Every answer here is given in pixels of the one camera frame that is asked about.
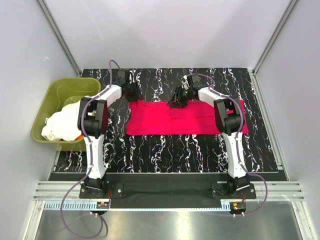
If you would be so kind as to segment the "pink t shirt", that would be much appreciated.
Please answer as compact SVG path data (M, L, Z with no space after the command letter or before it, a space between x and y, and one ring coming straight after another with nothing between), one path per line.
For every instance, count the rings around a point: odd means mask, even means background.
M172 108L166 102L129 103L130 120L126 134L144 135L219 135L215 110L202 101L190 101L186 107Z

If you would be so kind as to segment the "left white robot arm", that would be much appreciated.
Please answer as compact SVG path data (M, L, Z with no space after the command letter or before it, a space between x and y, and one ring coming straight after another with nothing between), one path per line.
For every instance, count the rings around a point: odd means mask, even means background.
M83 135L87 160L85 177L80 184L85 190L90 189L97 198L103 198L108 193L103 154L108 130L108 107L122 97L128 102L142 99L134 75L128 69L119 69L105 89L94 96L82 97L79 102L77 127Z

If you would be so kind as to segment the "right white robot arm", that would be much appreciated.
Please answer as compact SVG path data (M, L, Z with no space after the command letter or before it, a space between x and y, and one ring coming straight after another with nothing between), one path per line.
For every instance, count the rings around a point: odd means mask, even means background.
M220 194L228 194L236 199L250 186L242 145L245 114L237 96L215 90L214 80L207 85L207 81L201 77L210 79L207 75L197 73L183 76L182 85L175 88L167 105L184 108L189 101L199 100L214 108L215 125L224 139L228 159L228 180Z

